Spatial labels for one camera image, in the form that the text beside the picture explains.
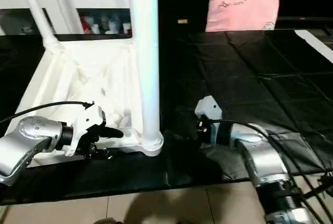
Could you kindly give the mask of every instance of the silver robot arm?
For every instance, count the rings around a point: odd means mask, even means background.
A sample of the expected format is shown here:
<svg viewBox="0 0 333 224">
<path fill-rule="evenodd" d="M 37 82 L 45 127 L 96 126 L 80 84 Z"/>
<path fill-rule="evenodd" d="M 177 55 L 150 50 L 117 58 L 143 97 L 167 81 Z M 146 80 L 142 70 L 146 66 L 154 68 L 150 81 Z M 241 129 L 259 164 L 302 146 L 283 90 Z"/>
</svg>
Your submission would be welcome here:
<svg viewBox="0 0 333 224">
<path fill-rule="evenodd" d="M 212 96 L 200 100 L 195 113 L 199 118 L 197 132 L 200 139 L 214 148 L 218 132 L 226 131 L 217 125 L 222 110 Z M 254 126 L 263 133 L 266 131 Z M 257 191 L 269 224 L 315 224 L 307 208 L 299 200 L 300 190 L 293 185 L 279 153 L 264 136 L 254 129 L 234 123 L 230 129 L 229 146 L 241 154 L 252 184 Z"/>
<path fill-rule="evenodd" d="M 230 148 L 243 157 L 246 169 L 265 211 L 266 223 L 315 224 L 307 208 L 299 201 L 299 189 L 293 185 L 279 153 L 255 130 L 233 124 Z"/>
<path fill-rule="evenodd" d="M 105 124 L 104 112 L 97 105 L 87 108 L 70 127 L 40 116 L 22 119 L 13 132 L 0 138 L 0 184 L 13 185 L 38 153 L 59 150 L 66 156 L 107 156 L 108 151 L 97 150 L 95 142 L 100 135 L 121 137 L 122 132 Z"/>
</svg>

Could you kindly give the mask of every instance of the white frame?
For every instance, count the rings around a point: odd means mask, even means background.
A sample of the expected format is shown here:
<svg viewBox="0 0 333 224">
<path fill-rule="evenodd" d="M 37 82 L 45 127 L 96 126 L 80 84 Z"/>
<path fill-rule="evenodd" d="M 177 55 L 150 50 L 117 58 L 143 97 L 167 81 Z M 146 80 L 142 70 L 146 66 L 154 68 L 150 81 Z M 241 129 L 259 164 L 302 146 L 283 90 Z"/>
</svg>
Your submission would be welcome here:
<svg viewBox="0 0 333 224">
<path fill-rule="evenodd" d="M 71 34 L 84 34 L 77 9 L 129 9 L 130 0 L 58 0 Z"/>
<path fill-rule="evenodd" d="M 63 14 L 57 0 L 38 0 L 42 8 L 45 8 L 53 28 L 57 34 L 69 34 L 69 28 L 63 21 Z M 29 9 L 27 0 L 0 0 L 0 9 Z M 0 35 L 5 35 L 0 27 Z"/>
</svg>

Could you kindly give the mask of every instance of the white tube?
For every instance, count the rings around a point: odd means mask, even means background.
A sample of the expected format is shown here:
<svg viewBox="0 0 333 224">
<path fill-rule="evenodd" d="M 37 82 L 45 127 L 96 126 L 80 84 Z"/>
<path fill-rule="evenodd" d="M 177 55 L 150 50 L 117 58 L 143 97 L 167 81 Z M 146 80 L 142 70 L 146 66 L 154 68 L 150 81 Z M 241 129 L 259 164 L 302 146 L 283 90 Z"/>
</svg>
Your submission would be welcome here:
<svg viewBox="0 0 333 224">
<path fill-rule="evenodd" d="M 27 0 L 30 6 L 31 14 L 37 24 L 37 27 L 43 37 L 43 44 L 45 48 L 49 48 L 53 45 L 58 45 L 59 42 L 53 35 L 52 30 L 48 24 L 46 16 L 39 6 L 37 0 Z"/>
<path fill-rule="evenodd" d="M 131 0 L 133 39 L 142 98 L 142 145 L 161 144 L 159 108 L 158 0 Z"/>
</svg>

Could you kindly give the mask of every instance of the floor tile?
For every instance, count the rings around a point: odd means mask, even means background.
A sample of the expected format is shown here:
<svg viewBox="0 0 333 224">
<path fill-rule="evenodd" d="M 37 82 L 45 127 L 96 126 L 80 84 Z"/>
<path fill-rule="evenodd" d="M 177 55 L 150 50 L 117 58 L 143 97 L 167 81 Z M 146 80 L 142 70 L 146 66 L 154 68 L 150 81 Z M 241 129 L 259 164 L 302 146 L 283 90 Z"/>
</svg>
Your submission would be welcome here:
<svg viewBox="0 0 333 224">
<path fill-rule="evenodd" d="M 124 224 L 213 224 L 205 188 L 112 196 L 108 217 Z"/>
<path fill-rule="evenodd" d="M 264 212 L 250 182 L 207 187 L 215 224 L 265 224 Z"/>
<path fill-rule="evenodd" d="M 313 187 L 319 186 L 318 179 L 321 177 L 322 174 L 315 174 L 315 175 L 309 175 L 308 179 L 312 183 Z M 305 182 L 305 180 L 301 176 L 295 177 L 296 183 L 298 187 L 302 189 L 304 193 L 308 192 L 310 190 L 308 184 Z M 323 200 L 327 208 L 330 210 L 331 214 L 333 214 L 333 198 L 324 194 L 319 194 L 319 197 Z M 320 215 L 320 217 L 323 219 L 324 223 L 330 223 L 327 215 L 325 214 L 324 210 L 320 206 L 318 200 L 316 197 L 312 197 L 308 200 L 310 205 L 313 207 L 313 209 Z"/>
<path fill-rule="evenodd" d="M 4 224 L 93 224 L 105 218 L 107 197 L 12 206 Z"/>
</svg>

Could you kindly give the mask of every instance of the table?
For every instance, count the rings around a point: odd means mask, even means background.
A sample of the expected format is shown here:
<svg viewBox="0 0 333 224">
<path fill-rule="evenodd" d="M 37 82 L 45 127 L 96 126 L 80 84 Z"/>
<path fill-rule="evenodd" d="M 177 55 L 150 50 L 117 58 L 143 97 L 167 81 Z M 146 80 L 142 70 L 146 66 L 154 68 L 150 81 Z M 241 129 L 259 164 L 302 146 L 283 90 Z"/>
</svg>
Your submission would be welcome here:
<svg viewBox="0 0 333 224">
<path fill-rule="evenodd" d="M 59 35 L 61 41 L 107 39 Z M 1 117 L 12 114 L 43 54 L 39 36 L 0 37 Z M 0 194 L 0 204 L 61 201 L 249 180 L 238 154 L 221 138 L 198 150 L 175 136 L 195 137 L 175 112 L 213 95 L 223 118 L 270 130 L 306 173 L 333 160 L 333 64 L 294 31 L 216 32 L 160 40 L 161 124 L 165 145 L 157 157 L 119 154 L 26 169 Z"/>
</svg>

